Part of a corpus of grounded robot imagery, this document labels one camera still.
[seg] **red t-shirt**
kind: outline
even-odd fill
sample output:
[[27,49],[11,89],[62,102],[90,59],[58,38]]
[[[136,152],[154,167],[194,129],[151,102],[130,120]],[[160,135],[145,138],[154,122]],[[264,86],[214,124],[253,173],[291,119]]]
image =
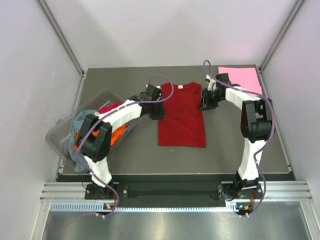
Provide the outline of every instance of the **red t-shirt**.
[[[165,119],[158,121],[159,146],[206,147],[205,124],[198,110],[202,87],[191,82],[173,85],[171,98],[163,103]],[[170,83],[161,85],[162,98],[171,93]]]

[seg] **transparent plastic container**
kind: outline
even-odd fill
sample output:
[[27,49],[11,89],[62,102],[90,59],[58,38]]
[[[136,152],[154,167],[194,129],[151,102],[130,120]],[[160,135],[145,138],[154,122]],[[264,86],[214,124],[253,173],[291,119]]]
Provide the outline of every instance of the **transparent plastic container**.
[[[116,102],[118,102],[119,104],[123,104],[125,101],[106,89],[100,91],[96,95],[92,96],[85,104],[78,107],[65,119],[59,121],[57,125],[52,128],[45,136],[46,142],[53,148],[53,150],[66,164],[68,164],[71,168],[74,168],[76,166],[76,162],[71,159],[68,150],[68,142],[71,135],[74,119],[83,110],[98,111],[98,109],[106,106],[111,106]],[[110,152],[114,150],[124,140],[124,138],[126,138],[126,136],[138,124],[138,122],[138,119],[134,119],[126,123],[126,125],[130,126],[130,128],[126,130],[121,138],[119,138],[116,143],[110,148]]]

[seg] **white wall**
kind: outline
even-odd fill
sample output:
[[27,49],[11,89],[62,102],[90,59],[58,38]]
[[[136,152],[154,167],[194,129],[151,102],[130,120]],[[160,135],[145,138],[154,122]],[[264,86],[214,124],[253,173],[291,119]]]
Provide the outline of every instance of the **white wall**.
[[304,4],[264,75],[294,169],[320,212],[320,1]]
[[82,68],[257,64],[296,0],[46,0]]
[[0,22],[0,238],[24,240],[57,165],[46,133],[70,112],[80,76],[36,1],[2,1]]

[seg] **pink cloth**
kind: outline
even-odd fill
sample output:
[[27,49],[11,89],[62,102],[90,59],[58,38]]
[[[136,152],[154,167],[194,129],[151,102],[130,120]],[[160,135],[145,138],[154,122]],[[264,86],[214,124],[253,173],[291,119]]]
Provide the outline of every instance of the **pink cloth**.
[[254,67],[234,68],[234,67],[218,67],[219,74],[229,74],[232,84],[239,84],[243,89],[262,94],[257,71]]
[[109,112],[110,110],[115,109],[116,107],[119,107],[119,106],[120,106],[120,104],[118,102],[116,102],[115,104],[113,104],[111,106],[104,106],[104,107],[100,108],[98,110],[98,112],[100,114],[105,114],[105,113]]

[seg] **blue cloth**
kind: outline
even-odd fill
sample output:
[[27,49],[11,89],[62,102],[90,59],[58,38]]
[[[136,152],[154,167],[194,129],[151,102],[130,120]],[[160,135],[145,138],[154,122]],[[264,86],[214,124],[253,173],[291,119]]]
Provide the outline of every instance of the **blue cloth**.
[[[81,129],[81,126],[85,120],[85,117],[88,114],[95,114],[96,112],[97,112],[96,110],[83,110],[75,117],[75,119],[73,121],[71,135],[70,135],[69,142],[68,142],[68,149],[69,149],[71,159],[74,162],[76,162],[75,167],[74,167],[74,171],[77,173],[83,172],[87,169],[76,161],[76,151],[74,150],[75,137],[77,135],[77,132]],[[81,153],[79,154],[78,161],[88,167],[87,161]]]

